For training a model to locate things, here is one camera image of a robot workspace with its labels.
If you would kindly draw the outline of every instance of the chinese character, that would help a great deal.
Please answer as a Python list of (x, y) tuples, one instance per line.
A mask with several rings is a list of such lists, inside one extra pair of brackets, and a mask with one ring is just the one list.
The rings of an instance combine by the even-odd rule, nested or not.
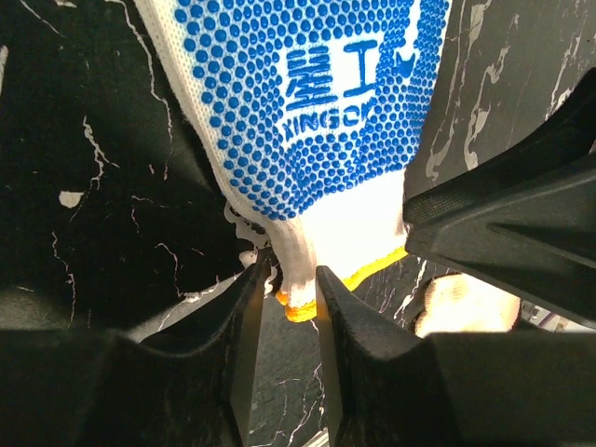
[(330, 75), (330, 58), (327, 47), (313, 47), (306, 52), (298, 49), (288, 53), (288, 76), (292, 78), (286, 97), (296, 100), (288, 104), (287, 110), (337, 101), (330, 95), (333, 77)]
[(358, 53), (358, 65), (360, 69), (360, 87), (346, 90), (344, 92), (344, 98), (358, 96), (374, 88), (374, 84), (366, 83), (366, 61), (364, 59), (364, 53), (366, 53), (367, 49), (375, 48), (376, 45), (375, 40), (363, 40), (344, 47), (346, 53)]

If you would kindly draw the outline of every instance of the yellow trim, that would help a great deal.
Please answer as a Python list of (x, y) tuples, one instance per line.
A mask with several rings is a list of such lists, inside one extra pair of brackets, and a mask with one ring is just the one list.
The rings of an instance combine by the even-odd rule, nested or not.
[[(403, 247), (399, 247), (397, 250), (390, 252), (386, 257), (377, 259), (376, 261), (364, 265), (350, 278), (343, 279), (345, 286), (349, 291), (353, 291), (359, 286), (362, 281), (368, 278), (370, 275), (389, 267), (393, 263), (402, 260), (406, 257), (408, 252)], [(302, 323), (303, 321), (309, 321), (310, 319), (317, 316), (317, 301), (313, 300), (302, 307), (289, 307), (288, 306), (288, 294), (283, 291), (276, 293), (276, 298), (281, 305), (286, 306), (286, 318), (292, 323)]]

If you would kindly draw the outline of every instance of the black mechanical claw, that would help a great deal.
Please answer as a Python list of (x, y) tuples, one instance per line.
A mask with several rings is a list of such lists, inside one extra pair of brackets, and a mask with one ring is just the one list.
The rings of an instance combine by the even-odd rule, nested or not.
[(422, 340), (361, 302), (329, 268), (317, 278), (331, 446), (596, 441), (594, 335)]
[(404, 206), (406, 250), (596, 328), (596, 68), (525, 140)]
[(0, 445), (246, 445), (268, 259), (140, 344), (0, 332)]

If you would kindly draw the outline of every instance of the marble tabletop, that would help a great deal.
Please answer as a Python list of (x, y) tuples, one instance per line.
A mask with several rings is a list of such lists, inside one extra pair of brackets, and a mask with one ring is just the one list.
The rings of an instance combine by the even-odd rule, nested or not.
[[(0, 327), (141, 339), (216, 299), (266, 237), (225, 210), (133, 3), (1, 9)], [(406, 194), (520, 141), (594, 65), (590, 0), (455, 0)], [(408, 257), (356, 295), (403, 322), (445, 272)], [(303, 445), (325, 426), (316, 323), (267, 298), (259, 349), (250, 444)]]

